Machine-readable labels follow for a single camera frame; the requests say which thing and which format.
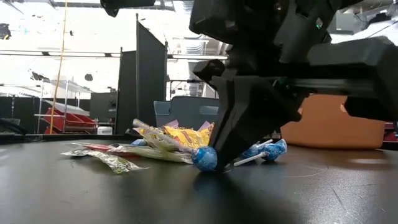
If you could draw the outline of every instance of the table surface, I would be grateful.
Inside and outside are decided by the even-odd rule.
[[[109,141],[87,141],[111,144]],[[116,175],[66,142],[0,146],[1,223],[398,223],[398,152],[289,147],[225,174],[134,159]]]

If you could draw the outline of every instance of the robotic arm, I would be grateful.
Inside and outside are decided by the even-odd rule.
[[[358,0],[195,1],[190,30],[225,42],[226,64],[194,74],[220,97],[210,146],[223,169],[290,121],[311,93],[346,95],[351,116],[398,120],[398,48],[386,37],[330,44],[336,11]]]

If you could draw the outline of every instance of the yellow cable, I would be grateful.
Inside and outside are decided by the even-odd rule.
[[[53,129],[53,123],[54,123],[54,108],[55,108],[55,102],[57,100],[57,90],[58,90],[58,84],[60,82],[60,75],[61,75],[61,68],[62,68],[62,59],[63,59],[63,50],[65,48],[65,29],[67,26],[67,9],[68,9],[68,0],[65,1],[65,16],[63,18],[63,32],[62,32],[62,48],[61,48],[61,58],[60,58],[60,67],[58,69],[58,75],[57,75],[57,82],[55,84],[55,91],[54,91],[54,98],[52,100],[52,109],[51,109],[51,122],[50,122],[50,134],[52,134],[52,129]]]

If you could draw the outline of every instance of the orange container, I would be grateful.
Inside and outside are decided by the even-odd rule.
[[[346,96],[311,95],[303,102],[302,119],[281,128],[288,144],[327,149],[377,149],[385,122],[351,117],[342,108]]]

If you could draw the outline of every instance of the metal rack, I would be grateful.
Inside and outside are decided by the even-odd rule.
[[[42,84],[42,92],[40,96],[40,103],[39,103],[39,113],[35,114],[34,116],[38,117],[37,118],[37,134],[39,133],[40,130],[40,120],[43,117],[48,117],[50,115],[48,114],[42,114],[42,103],[43,103],[43,91],[44,91],[44,83],[49,83],[52,84],[53,86],[57,86],[57,81],[56,80],[49,80],[49,79],[43,79],[43,84]],[[63,118],[63,130],[66,128],[66,122],[67,122],[67,113],[68,113],[68,92],[72,91],[74,93],[78,93],[78,103],[77,107],[75,106],[69,106],[70,110],[72,110],[74,113],[84,113],[82,109],[80,109],[80,93],[94,93],[94,91],[91,91],[89,88],[80,86],[77,83],[70,81],[70,80],[59,80],[58,82],[58,87],[61,89],[65,90],[65,104],[63,105],[63,115],[54,115],[54,117],[62,117]],[[60,103],[55,103],[55,105],[52,104],[50,101],[46,101],[47,103],[50,103],[53,107],[59,107],[61,105]]]

